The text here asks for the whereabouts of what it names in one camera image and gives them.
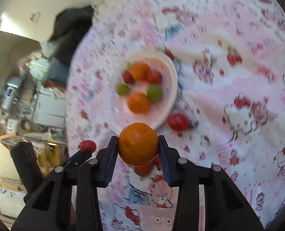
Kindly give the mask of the cherry tomato with stem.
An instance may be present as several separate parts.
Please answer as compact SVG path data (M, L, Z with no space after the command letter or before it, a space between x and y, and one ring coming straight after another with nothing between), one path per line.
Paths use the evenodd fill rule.
M92 140L84 140L79 144L79 149L82 152L89 150L90 152L94 153L97 149L97 145Z

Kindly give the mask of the small orange mandarin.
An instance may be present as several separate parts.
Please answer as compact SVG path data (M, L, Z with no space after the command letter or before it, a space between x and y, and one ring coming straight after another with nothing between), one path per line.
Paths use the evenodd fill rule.
M134 114L144 114L150 110L150 101L143 93L133 93L127 98L127 106Z

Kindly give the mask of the green grape front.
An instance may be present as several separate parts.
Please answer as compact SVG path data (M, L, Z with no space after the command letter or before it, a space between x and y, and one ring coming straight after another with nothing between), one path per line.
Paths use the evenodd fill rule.
M127 84L124 83L118 83L115 86L115 92L119 95L119 96L127 96L129 95L129 93L131 92L130 87Z

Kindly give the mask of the green grape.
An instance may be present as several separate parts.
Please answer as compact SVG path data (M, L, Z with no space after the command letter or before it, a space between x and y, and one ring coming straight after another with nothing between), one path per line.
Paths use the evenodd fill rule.
M159 102L163 99L162 87L157 84L150 84L147 91L147 97L151 102Z
M119 96L127 96L129 95L129 93L131 92L130 87L127 84L124 83L118 83L115 86L115 92L119 95Z

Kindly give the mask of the strawberry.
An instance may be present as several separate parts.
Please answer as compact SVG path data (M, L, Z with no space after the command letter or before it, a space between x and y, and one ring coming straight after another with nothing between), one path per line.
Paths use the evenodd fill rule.
M151 173L154 167L156 167L158 171L161 170L160 159L158 156L156 156L154 160L146 166L134 167L134 172L140 177L145 177Z
M126 84L132 84L133 82L135 82L130 71L123 71L122 78Z

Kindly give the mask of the large orange mandarin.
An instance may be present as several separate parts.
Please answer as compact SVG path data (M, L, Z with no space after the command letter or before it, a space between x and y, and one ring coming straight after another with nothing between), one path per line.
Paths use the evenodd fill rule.
M130 73L135 81L144 81L151 70L150 66L144 62L137 62L132 65Z

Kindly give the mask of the red cherry tomato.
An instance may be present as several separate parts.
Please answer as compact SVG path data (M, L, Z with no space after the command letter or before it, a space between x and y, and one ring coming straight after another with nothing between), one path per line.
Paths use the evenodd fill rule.
M172 114L167 118L168 126L174 131L187 130L191 122L184 114Z
M157 69L151 69L147 75L147 82L150 84L161 85L162 84L162 73Z

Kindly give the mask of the cluttered white shelf unit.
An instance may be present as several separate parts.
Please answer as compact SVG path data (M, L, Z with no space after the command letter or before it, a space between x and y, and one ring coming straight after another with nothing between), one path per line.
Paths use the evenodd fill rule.
M0 143L66 146L69 65L43 55L21 58L0 84Z

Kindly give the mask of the black clothing pile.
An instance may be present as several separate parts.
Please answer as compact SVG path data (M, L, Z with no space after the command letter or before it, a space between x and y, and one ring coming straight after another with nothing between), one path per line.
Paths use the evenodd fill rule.
M93 25L94 8L68 8L55 17L53 33L49 42L57 44L53 57L70 64L74 52L89 28Z

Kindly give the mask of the Hello Kitty pink bedsheet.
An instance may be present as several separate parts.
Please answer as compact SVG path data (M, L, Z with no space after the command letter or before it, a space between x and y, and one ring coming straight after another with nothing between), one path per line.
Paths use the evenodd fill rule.
M153 48L178 73L173 111L194 129L158 134L197 165L219 164L263 226L285 203L285 13L276 0L105 0L78 46L67 82L68 152L99 148L122 59Z

